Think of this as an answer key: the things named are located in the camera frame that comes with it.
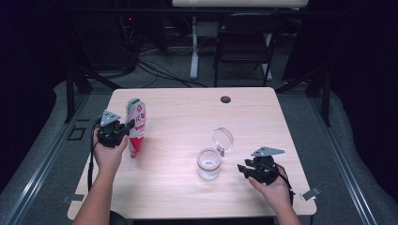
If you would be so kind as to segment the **black metal stand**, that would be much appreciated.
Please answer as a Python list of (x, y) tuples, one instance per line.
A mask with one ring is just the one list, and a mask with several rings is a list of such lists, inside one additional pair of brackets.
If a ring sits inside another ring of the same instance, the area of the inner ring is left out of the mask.
[(89, 95), (92, 92), (92, 86), (88, 79), (94, 79), (105, 86), (115, 90), (119, 89), (120, 85), (109, 81), (100, 76), (93, 69), (78, 65), (72, 62), (66, 72), (66, 96), (67, 96), (67, 117), (65, 122), (71, 121), (76, 113), (75, 109), (75, 89), (78, 89), (82, 94)]
[(327, 127), (330, 126), (329, 121), (329, 103), (330, 103), (330, 74), (328, 66), (317, 67), (310, 72), (293, 79), (287, 84), (276, 89), (277, 93), (284, 93), (298, 84), (309, 81), (305, 89), (307, 98), (315, 98), (319, 92), (322, 92), (321, 101), (321, 118)]

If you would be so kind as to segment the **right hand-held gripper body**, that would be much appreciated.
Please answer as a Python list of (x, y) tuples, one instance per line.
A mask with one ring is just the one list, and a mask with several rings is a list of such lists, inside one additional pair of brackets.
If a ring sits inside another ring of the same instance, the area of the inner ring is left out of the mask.
[(251, 153), (254, 166), (248, 166), (249, 177), (266, 185), (274, 182), (280, 175), (273, 156), (283, 154), (284, 150), (262, 146)]

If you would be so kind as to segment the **clear glass jar with lid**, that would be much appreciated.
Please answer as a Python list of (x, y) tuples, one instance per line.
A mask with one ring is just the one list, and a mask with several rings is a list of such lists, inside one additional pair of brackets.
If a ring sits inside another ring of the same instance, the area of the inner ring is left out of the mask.
[(206, 181), (218, 177), (225, 154), (232, 150), (234, 137), (225, 127), (219, 127), (212, 131), (212, 148), (205, 148), (199, 152), (196, 159), (198, 175)]

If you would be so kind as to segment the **red and white plastic bag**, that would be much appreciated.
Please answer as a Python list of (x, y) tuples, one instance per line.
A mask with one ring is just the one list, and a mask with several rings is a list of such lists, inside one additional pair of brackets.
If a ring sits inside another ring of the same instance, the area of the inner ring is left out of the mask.
[(132, 158), (137, 158), (140, 153), (145, 134), (145, 118), (146, 110), (144, 102), (137, 97), (132, 98), (126, 106), (126, 122), (134, 123), (129, 134), (129, 149)]

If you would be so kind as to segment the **grey tape piece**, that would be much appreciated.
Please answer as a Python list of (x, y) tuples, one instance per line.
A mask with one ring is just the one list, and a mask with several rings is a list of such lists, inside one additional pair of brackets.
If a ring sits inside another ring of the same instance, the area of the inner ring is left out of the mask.
[(304, 201), (314, 200), (317, 195), (321, 193), (321, 190), (318, 187), (314, 187), (309, 191), (302, 193), (300, 198)]
[(65, 195), (61, 202), (62, 203), (72, 203), (72, 202), (81, 202), (84, 199), (84, 194), (71, 194)]

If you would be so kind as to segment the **person's right hand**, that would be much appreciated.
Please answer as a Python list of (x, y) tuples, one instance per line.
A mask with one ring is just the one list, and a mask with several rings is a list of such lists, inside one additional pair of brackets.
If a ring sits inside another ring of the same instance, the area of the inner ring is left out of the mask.
[(286, 216), (293, 212), (290, 202), (289, 187), (284, 181), (285, 172), (280, 171), (280, 176), (271, 184), (264, 185), (254, 178), (249, 177), (250, 184), (258, 190), (270, 205), (277, 216)]

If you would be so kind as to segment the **aluminium floor rail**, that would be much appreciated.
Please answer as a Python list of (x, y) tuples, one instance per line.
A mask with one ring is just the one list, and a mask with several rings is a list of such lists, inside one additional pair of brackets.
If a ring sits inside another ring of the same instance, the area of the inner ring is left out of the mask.
[(344, 184), (347, 188), (351, 201), (355, 205), (357, 212), (360, 216), (360, 220), (363, 225), (378, 225), (376, 221), (375, 215), (373, 214), (369, 204), (367, 203), (364, 193), (360, 188), (360, 185), (352, 173), (351, 167), (349, 166), (343, 149), (340, 144), (338, 144), (338, 140), (336, 139), (331, 127), (328, 127), (324, 122), (321, 113), (321, 106), (317, 99), (309, 98), (309, 102), (312, 106), (312, 109), (315, 113), (315, 117), (317, 118), (320, 127), (323, 132), (326, 134), (329, 144), (331, 146), (331, 154), (333, 156), (333, 160), (339, 170), (340, 175), (344, 180)]
[(57, 99), (48, 121), (0, 194), (0, 225), (21, 224), (88, 100), (89, 95), (80, 95), (77, 102), (72, 104), (73, 113), (67, 115), (67, 110), (62, 106), (66, 100)]

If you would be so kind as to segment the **person's left hand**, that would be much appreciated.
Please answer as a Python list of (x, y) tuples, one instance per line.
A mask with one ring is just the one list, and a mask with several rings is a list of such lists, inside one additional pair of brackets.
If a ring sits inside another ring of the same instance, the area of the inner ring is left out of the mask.
[(101, 173), (116, 173), (122, 159), (122, 154), (127, 148), (129, 138), (124, 136), (116, 147), (107, 147), (99, 142), (98, 131), (94, 131), (94, 157)]

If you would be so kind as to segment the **white desk with white legs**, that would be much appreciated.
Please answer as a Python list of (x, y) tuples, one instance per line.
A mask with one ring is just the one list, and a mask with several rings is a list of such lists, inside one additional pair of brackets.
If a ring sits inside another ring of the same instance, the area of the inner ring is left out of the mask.
[[(178, 9), (265, 9), (265, 8), (306, 8), (310, 0), (172, 0), (172, 6)], [(197, 16), (191, 16), (191, 74), (198, 78), (199, 50), (198, 38), (216, 37), (215, 22), (199, 22)]]

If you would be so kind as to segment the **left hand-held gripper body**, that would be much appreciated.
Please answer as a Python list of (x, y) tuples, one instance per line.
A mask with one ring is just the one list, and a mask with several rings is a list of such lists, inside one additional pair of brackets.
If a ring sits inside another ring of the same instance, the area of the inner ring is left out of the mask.
[(130, 126), (120, 122), (121, 116), (105, 110), (99, 122), (98, 139), (106, 147), (120, 145), (122, 139), (130, 134)]

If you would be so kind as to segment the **black folding chair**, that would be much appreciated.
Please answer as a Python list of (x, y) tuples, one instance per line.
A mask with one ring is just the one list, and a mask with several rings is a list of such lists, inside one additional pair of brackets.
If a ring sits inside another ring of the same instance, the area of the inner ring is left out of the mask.
[(217, 27), (213, 61), (214, 86), (218, 86), (219, 63), (266, 65), (263, 85), (267, 84), (274, 44), (283, 29), (276, 14), (234, 13), (223, 17)]

